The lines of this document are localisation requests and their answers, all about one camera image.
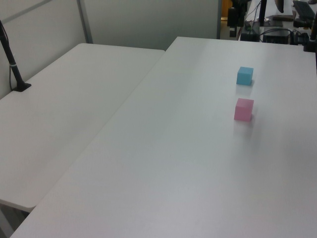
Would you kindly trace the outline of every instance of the electronic equipment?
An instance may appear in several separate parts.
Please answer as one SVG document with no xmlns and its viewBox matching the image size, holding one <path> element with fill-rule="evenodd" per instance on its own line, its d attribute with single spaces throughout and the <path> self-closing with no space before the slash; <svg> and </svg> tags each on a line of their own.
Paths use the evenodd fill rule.
<svg viewBox="0 0 317 238">
<path fill-rule="evenodd" d="M 313 20 L 315 13 L 305 1 L 293 1 L 294 7 L 302 20 Z"/>
<path fill-rule="evenodd" d="M 289 44 L 290 39 L 290 32 L 286 30 L 277 30 L 275 27 L 266 27 L 264 28 L 264 32 L 268 31 L 267 33 L 263 34 L 263 42 L 265 43 L 273 43 L 273 44 Z"/>
<path fill-rule="evenodd" d="M 227 26 L 230 27 L 230 37 L 237 36 L 237 26 L 244 25 L 244 17 L 248 10 L 248 2 L 251 0 L 231 0 L 232 8 L 228 9 Z"/>
</svg>

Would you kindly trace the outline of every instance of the black cable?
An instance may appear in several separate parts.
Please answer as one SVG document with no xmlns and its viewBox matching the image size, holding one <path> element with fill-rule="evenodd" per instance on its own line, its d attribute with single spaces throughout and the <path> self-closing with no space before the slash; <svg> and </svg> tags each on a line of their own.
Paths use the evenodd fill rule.
<svg viewBox="0 0 317 238">
<path fill-rule="evenodd" d="M 257 7 L 258 6 L 256 6 L 254 9 L 253 9 L 253 11 L 251 11 L 247 16 L 246 16 L 246 19 L 248 18 L 248 16 L 252 13 L 252 12 L 254 12 L 256 9 L 257 9 Z"/>
<path fill-rule="evenodd" d="M 267 34 L 267 33 L 275 32 L 275 31 L 289 31 L 291 34 L 293 34 L 293 32 L 292 32 L 290 29 L 279 28 L 279 29 L 270 29 L 270 30 L 264 31 L 264 32 L 263 32 L 262 34 L 260 34 L 259 36 L 265 35 L 265 34 Z"/>
<path fill-rule="evenodd" d="M 10 84 L 10 89 L 13 91 L 12 86 L 11 86 L 11 66 L 9 65 L 9 84 Z"/>
<path fill-rule="evenodd" d="M 3 25 L 1 25 L 1 27 L 2 27 L 3 32 L 4 32 L 4 34 L 5 34 L 6 41 L 8 41 L 8 44 L 9 44 L 9 38 L 8 38 L 8 35 L 7 35 L 6 31 L 5 31 L 5 28 L 4 28 L 4 26 L 3 26 Z"/>
<path fill-rule="evenodd" d="M 262 1 L 259 2 L 259 4 L 257 5 L 257 8 L 256 8 L 256 13 L 254 14 L 254 19 L 253 19 L 253 23 L 252 23 L 252 29 L 253 29 L 253 25 L 254 25 L 254 22 L 256 21 L 256 17 L 257 17 L 257 11 L 258 11 L 258 8 L 260 6 Z"/>
</svg>

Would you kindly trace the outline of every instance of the table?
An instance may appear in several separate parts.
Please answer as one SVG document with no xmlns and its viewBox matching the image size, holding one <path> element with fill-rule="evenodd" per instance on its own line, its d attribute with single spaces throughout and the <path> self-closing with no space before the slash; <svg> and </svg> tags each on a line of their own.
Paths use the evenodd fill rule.
<svg viewBox="0 0 317 238">
<path fill-rule="evenodd" d="M 12 238 L 315 238 L 316 119 L 314 54 L 177 38 Z"/>
<path fill-rule="evenodd" d="M 30 212 L 164 51 L 80 44 L 0 100 L 0 203 Z"/>
</svg>

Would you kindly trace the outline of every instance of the white wall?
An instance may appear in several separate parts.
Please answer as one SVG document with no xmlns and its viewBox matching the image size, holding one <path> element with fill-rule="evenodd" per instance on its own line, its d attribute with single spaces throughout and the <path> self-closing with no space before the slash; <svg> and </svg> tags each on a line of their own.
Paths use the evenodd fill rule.
<svg viewBox="0 0 317 238">
<path fill-rule="evenodd" d="M 40 2 L 45 1 L 1 0 L 0 19 L 7 22 L 5 19 Z M 74 46 L 86 42 L 76 0 L 48 1 L 3 25 L 24 81 Z M 10 92 L 8 79 L 9 64 L 0 46 L 0 98 Z"/>
<path fill-rule="evenodd" d="M 81 0 L 81 3 L 95 44 L 166 50 L 177 36 L 215 39 L 220 30 L 220 0 Z"/>
</svg>

